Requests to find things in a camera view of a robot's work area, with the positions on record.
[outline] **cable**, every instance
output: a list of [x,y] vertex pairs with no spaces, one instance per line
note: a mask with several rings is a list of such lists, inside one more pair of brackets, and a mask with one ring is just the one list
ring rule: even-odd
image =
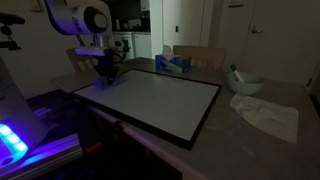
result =
[[79,43],[80,43],[80,46],[85,46],[85,44],[84,44],[81,36],[80,36],[79,34],[77,34],[76,37],[77,37],[77,39],[78,39],[78,41],[79,41]]
[[122,56],[120,56],[119,54],[117,54],[117,53],[114,53],[115,55],[117,55],[118,57],[120,57],[121,59],[120,59],[120,61],[118,61],[118,62],[115,62],[114,64],[120,64],[120,63],[122,63],[125,59],[126,59],[126,57],[127,57],[127,55],[126,55],[126,53],[128,53],[129,52],[129,50],[130,50],[130,47],[128,47],[127,49],[125,49],[125,50],[123,50],[123,55]]

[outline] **tissue box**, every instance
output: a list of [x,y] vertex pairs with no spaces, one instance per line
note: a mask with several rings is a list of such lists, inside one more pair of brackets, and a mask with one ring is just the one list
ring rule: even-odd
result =
[[191,68],[191,57],[175,56],[167,61],[162,55],[156,55],[156,69],[175,73],[184,73]]

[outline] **white cloth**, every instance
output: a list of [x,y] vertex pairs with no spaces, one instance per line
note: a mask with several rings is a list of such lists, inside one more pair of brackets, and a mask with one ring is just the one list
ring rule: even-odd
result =
[[260,130],[285,141],[297,142],[297,109],[237,94],[231,99],[230,107]]

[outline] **white board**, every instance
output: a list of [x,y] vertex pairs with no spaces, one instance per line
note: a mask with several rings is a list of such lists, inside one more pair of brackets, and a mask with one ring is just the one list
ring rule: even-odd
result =
[[220,88],[139,70],[123,76],[124,83],[106,90],[89,86],[75,93],[186,141]]

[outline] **chair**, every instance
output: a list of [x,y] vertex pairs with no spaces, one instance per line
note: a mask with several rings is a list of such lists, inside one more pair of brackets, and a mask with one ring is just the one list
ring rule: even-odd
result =
[[173,46],[174,54],[192,57],[191,66],[221,70],[225,49],[200,46]]
[[97,65],[96,59],[90,56],[78,55],[75,48],[67,49],[66,53],[76,72],[88,71]]

